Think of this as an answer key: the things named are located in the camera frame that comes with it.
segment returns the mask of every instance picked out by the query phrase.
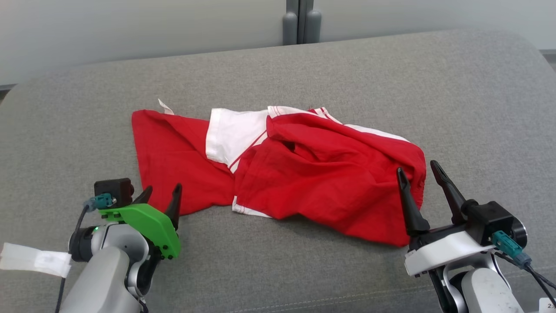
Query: fabric tag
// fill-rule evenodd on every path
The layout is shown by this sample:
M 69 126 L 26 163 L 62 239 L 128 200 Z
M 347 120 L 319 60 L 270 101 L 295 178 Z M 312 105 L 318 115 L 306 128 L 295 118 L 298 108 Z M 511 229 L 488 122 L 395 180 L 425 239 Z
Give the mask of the fabric tag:
M 70 272 L 71 254 L 4 243 L 0 253 L 0 270 L 35 271 L 67 277 Z
M 548 298 L 539 299 L 539 313 L 556 313 L 556 306 Z
M 160 101 L 160 99 L 158 100 L 158 103 L 164 108 L 164 114 L 174 115 L 172 109 L 165 105 L 164 102 Z

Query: green plastic part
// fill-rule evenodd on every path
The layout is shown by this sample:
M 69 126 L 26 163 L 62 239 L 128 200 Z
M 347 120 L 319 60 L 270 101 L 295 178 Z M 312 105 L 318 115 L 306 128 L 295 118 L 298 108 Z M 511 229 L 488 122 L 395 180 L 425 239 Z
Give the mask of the green plastic part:
M 164 258 L 180 255 L 181 244 L 168 216 L 146 203 L 98 210 L 109 222 L 124 221 L 160 248 Z

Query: floor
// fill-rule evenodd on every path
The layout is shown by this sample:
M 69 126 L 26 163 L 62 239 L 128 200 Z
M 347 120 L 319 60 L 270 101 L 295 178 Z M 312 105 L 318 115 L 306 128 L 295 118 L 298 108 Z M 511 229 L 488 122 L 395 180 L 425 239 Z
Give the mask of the floor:
M 550 55 L 550 56 L 545 55 L 544 57 L 547 59 L 548 64 L 550 64 L 552 69 L 556 72 L 556 56 L 555 55 Z M 2 100 L 4 100 L 4 97 L 6 96 L 8 91 L 9 90 L 0 91 L 0 104 L 2 104 Z

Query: red cloth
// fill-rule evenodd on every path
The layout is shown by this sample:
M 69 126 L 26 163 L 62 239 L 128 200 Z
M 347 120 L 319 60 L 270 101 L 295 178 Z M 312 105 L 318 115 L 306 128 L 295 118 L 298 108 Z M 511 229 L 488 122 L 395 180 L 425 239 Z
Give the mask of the red cloth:
M 141 183 L 153 187 L 150 205 L 164 212 L 177 183 L 183 186 L 180 215 L 232 203 L 232 174 L 206 158 L 209 121 L 142 110 L 133 113 L 131 125 Z
M 423 202 L 426 166 L 406 141 L 309 114 L 267 118 L 268 138 L 241 158 L 237 203 L 274 218 L 301 214 L 341 233 L 406 246 L 396 170 Z
M 277 219 L 302 214 L 350 236 L 409 243 L 396 170 L 421 207 L 425 158 L 412 143 L 310 114 L 268 117 L 268 138 L 244 152 L 232 175 L 206 158 L 208 121 L 138 111 L 132 125 L 142 184 L 153 186 L 149 203 L 161 211 L 181 182 L 181 214 L 230 205 L 235 194 L 239 205 Z

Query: gray table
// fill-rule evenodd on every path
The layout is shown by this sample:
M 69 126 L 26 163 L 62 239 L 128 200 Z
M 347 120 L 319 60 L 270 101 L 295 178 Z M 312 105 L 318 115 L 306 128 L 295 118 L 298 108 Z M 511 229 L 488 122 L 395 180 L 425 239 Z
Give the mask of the gray table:
M 500 31 L 111 62 L 31 79 L 0 105 L 0 242 L 64 251 L 93 182 L 139 186 L 131 113 L 157 110 L 157 98 L 204 119 L 212 107 L 325 106 L 345 123 L 408 138 L 465 196 L 518 216 L 534 266 L 556 280 L 556 75 L 530 43 Z M 428 175 L 423 213 L 443 226 L 450 212 Z M 152 312 L 439 311 L 429 278 L 405 273 L 404 248 L 229 207 L 180 223 L 182 256 L 157 269 Z M 82 269 L 73 266 L 67 288 Z M 504 269 L 520 303 L 536 310 L 534 280 Z M 2 271 L 0 281 L 0 311 L 53 311 L 58 278 Z

